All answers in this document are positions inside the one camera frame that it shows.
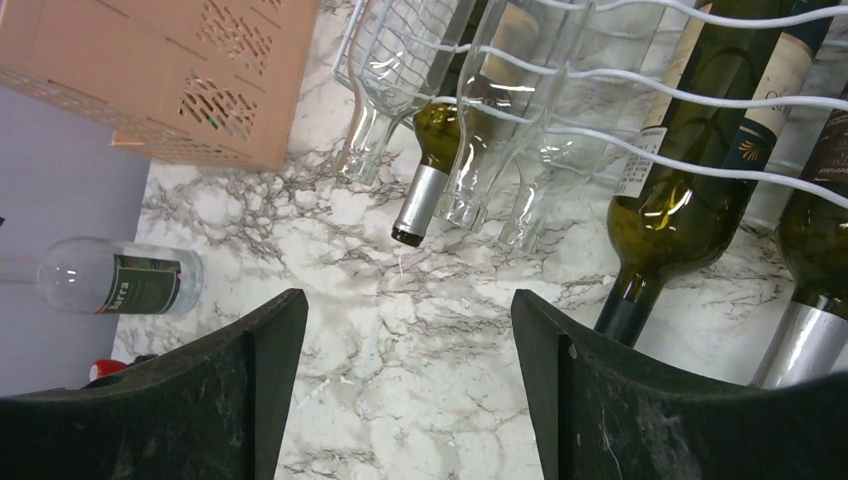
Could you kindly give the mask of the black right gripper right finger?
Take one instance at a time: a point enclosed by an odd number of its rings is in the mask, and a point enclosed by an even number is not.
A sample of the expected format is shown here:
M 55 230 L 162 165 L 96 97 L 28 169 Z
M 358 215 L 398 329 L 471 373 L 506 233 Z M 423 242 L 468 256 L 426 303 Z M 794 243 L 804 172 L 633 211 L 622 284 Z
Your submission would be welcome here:
M 781 390 L 697 375 L 573 320 L 536 293 L 511 303 L 547 479 L 843 479 L 847 377 Z

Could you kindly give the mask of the clear square glass bottle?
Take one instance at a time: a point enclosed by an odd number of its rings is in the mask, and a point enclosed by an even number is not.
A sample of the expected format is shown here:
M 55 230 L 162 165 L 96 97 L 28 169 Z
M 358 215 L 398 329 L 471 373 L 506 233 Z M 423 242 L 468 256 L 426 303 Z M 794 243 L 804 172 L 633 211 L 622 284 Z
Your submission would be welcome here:
M 346 53 L 355 108 L 334 169 L 373 184 L 396 128 L 437 97 L 473 1 L 366 1 Z

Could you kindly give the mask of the clear liquor bottle red label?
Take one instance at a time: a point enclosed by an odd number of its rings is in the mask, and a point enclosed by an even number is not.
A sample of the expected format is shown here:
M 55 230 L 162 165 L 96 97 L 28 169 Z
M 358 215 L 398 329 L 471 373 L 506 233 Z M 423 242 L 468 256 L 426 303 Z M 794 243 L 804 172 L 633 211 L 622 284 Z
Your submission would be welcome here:
M 190 250 L 77 236 L 37 256 L 3 254 L 1 280 L 35 286 L 60 311 L 181 315 L 200 297 L 204 266 Z

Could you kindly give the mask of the clear tall glass bottle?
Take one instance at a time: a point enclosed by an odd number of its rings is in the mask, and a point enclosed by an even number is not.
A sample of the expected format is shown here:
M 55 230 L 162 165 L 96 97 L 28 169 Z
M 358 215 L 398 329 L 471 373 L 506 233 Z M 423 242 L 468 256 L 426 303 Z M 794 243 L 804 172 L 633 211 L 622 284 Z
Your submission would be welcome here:
M 540 133 L 593 1 L 492 1 L 457 87 L 461 139 L 435 216 L 477 232 L 508 162 Z

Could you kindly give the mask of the green bottle grey foil neck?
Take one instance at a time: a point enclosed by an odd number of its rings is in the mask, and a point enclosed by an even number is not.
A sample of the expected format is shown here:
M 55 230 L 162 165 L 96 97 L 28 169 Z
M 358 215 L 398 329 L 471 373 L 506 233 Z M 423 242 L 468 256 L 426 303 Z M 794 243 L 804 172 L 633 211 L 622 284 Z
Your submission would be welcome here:
M 526 59 L 538 42 L 544 19 L 542 5 L 535 1 L 508 1 L 495 11 L 497 26 L 492 45 Z M 499 57 L 483 61 L 468 97 L 501 110 L 511 106 L 508 85 L 520 79 L 519 69 Z M 393 224 L 391 237 L 418 247 L 424 240 L 436 205 L 448 182 L 461 145 L 460 120 L 455 105 L 431 103 L 413 118 L 414 133 L 421 149 L 406 199 Z

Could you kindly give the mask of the clear glass wine bottle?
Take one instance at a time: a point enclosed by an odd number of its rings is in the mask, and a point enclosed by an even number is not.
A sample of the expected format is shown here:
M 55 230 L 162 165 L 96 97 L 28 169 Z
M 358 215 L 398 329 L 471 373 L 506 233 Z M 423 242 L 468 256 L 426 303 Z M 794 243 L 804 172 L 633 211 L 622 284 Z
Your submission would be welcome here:
M 520 185 L 499 242 L 534 251 L 557 201 L 605 167 L 607 143 L 587 130 L 610 134 L 622 124 L 635 81 L 602 76 L 602 69 L 638 73 L 665 8 L 653 3 L 614 7 L 600 1 L 568 64 L 568 78 L 548 122 L 517 155 Z

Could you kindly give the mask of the pink plastic organizer basket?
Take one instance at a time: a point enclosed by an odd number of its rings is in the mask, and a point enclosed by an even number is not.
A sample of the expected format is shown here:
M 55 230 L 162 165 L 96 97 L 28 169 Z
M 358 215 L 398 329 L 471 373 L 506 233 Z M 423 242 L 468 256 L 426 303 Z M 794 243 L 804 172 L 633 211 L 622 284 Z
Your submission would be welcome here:
M 1 83 L 171 164 L 278 170 L 315 1 L 5 1 Z

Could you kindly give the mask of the small red cap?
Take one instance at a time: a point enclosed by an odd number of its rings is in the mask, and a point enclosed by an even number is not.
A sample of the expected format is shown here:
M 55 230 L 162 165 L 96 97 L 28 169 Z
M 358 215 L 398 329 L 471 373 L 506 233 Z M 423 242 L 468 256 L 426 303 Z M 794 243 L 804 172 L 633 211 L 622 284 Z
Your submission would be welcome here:
M 102 377 L 125 370 L 128 364 L 114 359 L 98 359 L 89 369 L 89 381 L 93 382 Z

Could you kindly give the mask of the green bottle dark brown label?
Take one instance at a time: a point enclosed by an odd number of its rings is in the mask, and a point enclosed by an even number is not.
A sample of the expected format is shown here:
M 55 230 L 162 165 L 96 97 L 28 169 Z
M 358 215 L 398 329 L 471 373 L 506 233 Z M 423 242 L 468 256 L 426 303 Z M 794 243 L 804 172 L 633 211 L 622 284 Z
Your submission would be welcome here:
M 751 380 L 764 389 L 828 374 L 847 345 L 847 210 L 795 190 L 776 244 L 795 286 Z

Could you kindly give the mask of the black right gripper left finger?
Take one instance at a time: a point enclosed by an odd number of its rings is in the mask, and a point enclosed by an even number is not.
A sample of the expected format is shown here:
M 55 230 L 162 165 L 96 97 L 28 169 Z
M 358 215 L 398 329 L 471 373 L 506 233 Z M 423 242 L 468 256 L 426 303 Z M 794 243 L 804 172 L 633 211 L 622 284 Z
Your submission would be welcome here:
M 270 479 L 309 305 L 289 289 L 239 320 L 76 390 L 1 401 L 5 479 Z

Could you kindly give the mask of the green wine bottle white label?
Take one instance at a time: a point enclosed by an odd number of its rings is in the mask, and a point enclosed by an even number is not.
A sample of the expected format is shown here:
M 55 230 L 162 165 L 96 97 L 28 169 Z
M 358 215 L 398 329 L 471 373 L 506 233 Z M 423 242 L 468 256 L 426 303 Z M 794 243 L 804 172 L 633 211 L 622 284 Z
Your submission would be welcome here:
M 662 82 L 705 97 L 752 100 L 781 32 L 691 18 Z M 720 168 L 744 115 L 742 109 L 700 105 L 659 93 L 637 144 L 669 159 Z M 595 331 L 634 346 L 666 284 L 714 263 L 726 250 L 751 192 L 744 181 L 630 156 L 606 217 L 620 269 Z

